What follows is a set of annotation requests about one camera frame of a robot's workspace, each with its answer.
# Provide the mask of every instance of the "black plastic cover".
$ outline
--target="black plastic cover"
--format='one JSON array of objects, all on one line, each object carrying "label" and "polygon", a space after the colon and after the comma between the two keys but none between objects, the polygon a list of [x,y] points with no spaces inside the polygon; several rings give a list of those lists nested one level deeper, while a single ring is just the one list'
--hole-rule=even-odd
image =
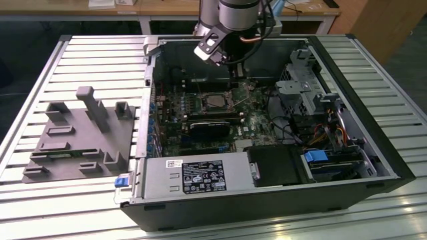
[{"label": "black plastic cover", "polygon": [[308,184],[298,147],[294,145],[252,146],[245,149],[248,161],[257,165],[256,187]]}]

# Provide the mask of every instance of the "metal bracket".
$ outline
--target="metal bracket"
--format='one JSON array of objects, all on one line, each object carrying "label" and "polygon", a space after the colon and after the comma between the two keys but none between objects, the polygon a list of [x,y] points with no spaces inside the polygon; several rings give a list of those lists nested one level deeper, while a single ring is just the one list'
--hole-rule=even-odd
[{"label": "metal bracket", "polygon": [[146,36],[144,38],[142,50],[145,56],[152,56],[157,51],[154,50],[158,46],[158,36]]}]

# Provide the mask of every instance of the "table leg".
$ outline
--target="table leg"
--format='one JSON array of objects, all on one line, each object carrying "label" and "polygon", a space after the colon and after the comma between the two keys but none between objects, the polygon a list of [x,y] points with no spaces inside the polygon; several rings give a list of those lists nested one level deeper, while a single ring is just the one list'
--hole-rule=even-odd
[{"label": "table leg", "polygon": [[149,27],[149,22],[152,20],[150,16],[138,16],[138,24],[139,24],[139,30],[142,35],[150,35],[152,29]]},{"label": "table leg", "polygon": [[324,16],[314,34],[328,34],[336,16]]}]

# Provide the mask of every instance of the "motherboard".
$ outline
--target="motherboard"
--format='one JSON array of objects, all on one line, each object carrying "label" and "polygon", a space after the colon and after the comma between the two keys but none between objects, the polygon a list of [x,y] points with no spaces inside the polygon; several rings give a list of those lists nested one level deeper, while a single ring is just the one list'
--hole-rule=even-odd
[{"label": "motherboard", "polygon": [[190,82],[160,89],[157,99],[162,157],[242,152],[277,144],[265,111],[265,87],[240,81],[228,91]]}]

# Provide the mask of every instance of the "aluminum extrusion table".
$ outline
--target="aluminum extrusion table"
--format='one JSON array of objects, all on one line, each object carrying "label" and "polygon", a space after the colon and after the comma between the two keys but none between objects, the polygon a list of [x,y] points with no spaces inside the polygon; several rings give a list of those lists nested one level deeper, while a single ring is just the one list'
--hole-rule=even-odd
[{"label": "aluminum extrusion table", "polygon": [[[23,166],[47,117],[47,102],[81,108],[74,90],[90,85],[105,106],[139,106],[144,36],[73,36],[55,45],[0,146],[0,239],[401,239],[427,232],[427,117],[356,39],[321,36],[344,73],[416,180],[344,210],[144,232],[113,201],[114,177],[21,183]],[[137,124],[130,156],[135,152]]]}]

